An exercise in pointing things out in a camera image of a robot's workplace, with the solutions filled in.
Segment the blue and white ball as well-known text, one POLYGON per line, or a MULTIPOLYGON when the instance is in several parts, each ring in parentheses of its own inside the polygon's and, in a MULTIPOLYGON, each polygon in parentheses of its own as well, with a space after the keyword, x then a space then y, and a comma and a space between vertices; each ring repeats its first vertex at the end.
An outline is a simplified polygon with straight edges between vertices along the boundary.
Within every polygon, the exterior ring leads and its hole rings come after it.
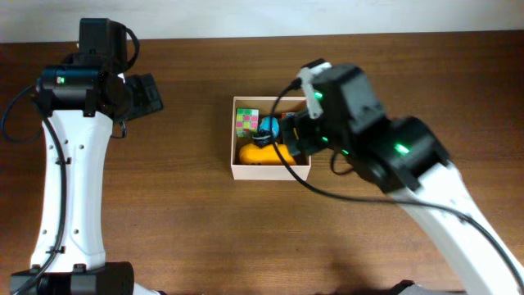
POLYGON ((263 117, 259 124, 258 132, 264 135, 272 134, 276 138, 280 134, 278 119, 273 116, 263 117))

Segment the colourful puzzle cube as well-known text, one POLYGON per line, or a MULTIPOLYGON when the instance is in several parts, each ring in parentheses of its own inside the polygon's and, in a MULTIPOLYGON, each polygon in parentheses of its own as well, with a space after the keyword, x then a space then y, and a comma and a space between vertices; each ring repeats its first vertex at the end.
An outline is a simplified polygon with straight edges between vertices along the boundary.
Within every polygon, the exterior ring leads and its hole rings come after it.
POLYGON ((235 132, 239 138, 250 137, 259 128, 259 110, 238 108, 235 116, 235 132))

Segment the beige cardboard box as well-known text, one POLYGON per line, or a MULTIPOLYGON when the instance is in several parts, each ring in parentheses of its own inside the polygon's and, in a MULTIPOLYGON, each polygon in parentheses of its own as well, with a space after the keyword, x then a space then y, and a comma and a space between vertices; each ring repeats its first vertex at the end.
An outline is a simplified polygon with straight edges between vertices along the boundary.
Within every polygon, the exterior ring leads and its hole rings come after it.
MULTIPOLYGON (((233 97, 232 124, 231 124, 231 147, 230 147, 230 166, 235 180, 295 180, 285 166, 277 161, 277 154, 271 145, 266 147, 256 147, 248 132, 247 124, 241 127, 241 122, 249 121, 252 116, 258 123, 266 116, 273 106, 276 97, 233 97), (255 115, 242 113, 238 110, 257 111, 255 115)), ((277 119, 284 113, 301 111, 305 108, 306 102, 303 97, 282 98, 274 112, 277 119)), ((287 149, 283 147, 283 141, 279 135, 277 145, 280 152, 290 167, 302 179, 307 179, 311 169, 311 157, 300 154, 291 159, 287 149)))

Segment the yellow toy dog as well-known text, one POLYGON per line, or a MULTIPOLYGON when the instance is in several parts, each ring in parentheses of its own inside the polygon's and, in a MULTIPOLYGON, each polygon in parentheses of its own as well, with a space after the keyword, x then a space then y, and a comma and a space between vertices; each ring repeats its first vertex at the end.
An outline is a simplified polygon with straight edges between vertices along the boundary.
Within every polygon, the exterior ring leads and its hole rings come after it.
MULTIPOLYGON (((296 160, 289 153, 285 144, 278 144, 277 148, 288 165, 296 164, 296 160)), ((271 144, 260 148, 249 143, 240 149, 238 157, 242 165, 282 166, 282 161, 271 144)))

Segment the red toy fire truck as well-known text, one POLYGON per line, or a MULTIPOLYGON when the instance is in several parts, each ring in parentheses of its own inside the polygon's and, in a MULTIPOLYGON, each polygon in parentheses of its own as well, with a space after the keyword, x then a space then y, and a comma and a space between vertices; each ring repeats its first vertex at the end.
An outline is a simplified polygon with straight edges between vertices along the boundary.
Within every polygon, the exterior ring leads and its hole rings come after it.
POLYGON ((296 115, 296 113, 292 112, 292 111, 283 112, 282 115, 281 115, 281 120, 285 120, 285 119, 294 117, 295 115, 296 115))

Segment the black round cap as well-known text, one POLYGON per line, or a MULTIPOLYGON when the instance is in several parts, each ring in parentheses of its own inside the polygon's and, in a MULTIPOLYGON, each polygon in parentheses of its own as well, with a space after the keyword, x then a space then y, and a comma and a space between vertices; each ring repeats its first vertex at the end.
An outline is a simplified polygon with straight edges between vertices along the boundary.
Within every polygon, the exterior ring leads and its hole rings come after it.
POLYGON ((273 134, 270 131, 262 130, 252 136, 253 144, 258 148, 264 148, 271 144, 273 134))

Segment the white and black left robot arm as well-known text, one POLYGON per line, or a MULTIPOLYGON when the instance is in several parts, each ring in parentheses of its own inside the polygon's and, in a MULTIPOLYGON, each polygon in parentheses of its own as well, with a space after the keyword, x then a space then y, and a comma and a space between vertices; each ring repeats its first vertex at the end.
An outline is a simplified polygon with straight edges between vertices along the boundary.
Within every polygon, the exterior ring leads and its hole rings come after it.
POLYGON ((46 143, 43 214, 28 270, 13 294, 132 294, 147 289, 127 261, 109 262, 102 239, 102 184, 115 125, 164 107, 149 74, 131 75, 138 39, 107 18, 83 18, 79 49, 29 87, 46 143))

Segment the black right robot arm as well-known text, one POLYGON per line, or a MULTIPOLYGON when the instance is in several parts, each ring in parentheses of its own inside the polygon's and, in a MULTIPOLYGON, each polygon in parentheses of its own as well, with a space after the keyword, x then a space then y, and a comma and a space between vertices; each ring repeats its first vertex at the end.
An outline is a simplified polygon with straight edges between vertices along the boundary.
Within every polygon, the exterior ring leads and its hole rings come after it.
POLYGON ((306 108, 281 121, 293 156, 331 149, 422 228, 468 294, 520 294, 523 267, 472 199, 459 170, 418 118, 391 119, 358 66, 317 60, 291 82, 306 108))

